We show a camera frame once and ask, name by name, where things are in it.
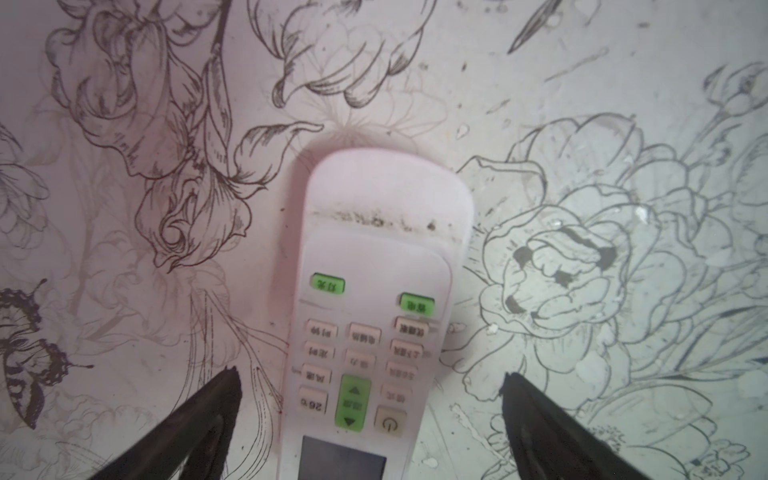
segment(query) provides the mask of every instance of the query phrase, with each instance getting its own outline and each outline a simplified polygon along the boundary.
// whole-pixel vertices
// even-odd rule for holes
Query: power button
[[[402,436],[403,430],[406,428],[406,417],[406,413],[401,410],[379,407],[376,410],[374,427],[381,433],[400,437]]]

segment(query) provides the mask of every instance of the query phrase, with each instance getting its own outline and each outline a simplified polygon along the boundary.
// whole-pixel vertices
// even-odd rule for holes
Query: white remote control
[[[474,217],[450,170],[338,151],[306,188],[279,480],[400,480]]]

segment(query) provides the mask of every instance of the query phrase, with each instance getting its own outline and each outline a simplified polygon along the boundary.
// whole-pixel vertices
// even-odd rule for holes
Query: green temperature rocker button
[[[361,432],[366,423],[371,381],[354,375],[342,375],[339,403],[336,405],[336,426]]]
[[[404,293],[400,296],[400,308],[421,316],[432,316],[435,312],[435,299]]]
[[[335,293],[336,295],[344,293],[343,278],[315,273],[312,275],[311,283],[312,288],[322,290],[323,292]]]

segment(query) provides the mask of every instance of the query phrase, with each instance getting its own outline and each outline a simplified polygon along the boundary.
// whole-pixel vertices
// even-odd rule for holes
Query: remote control
[[[423,158],[329,155],[306,188],[279,480],[400,480],[419,433],[474,217]]]

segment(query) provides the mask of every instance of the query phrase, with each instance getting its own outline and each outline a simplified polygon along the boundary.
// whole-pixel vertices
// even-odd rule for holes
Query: floral pattern surface
[[[670,12],[712,25],[640,3],[9,9],[45,34],[39,65],[0,74],[0,480],[93,475],[225,366],[243,382],[225,478],[273,478],[294,197],[356,146],[439,158],[475,198],[413,478],[519,478],[506,372],[650,478],[762,478],[768,64],[724,42],[635,114],[637,74],[601,62],[646,68],[649,38],[684,51]],[[752,8],[733,3],[717,11]],[[606,27],[624,17],[642,41]],[[672,115],[695,121],[665,134]]]

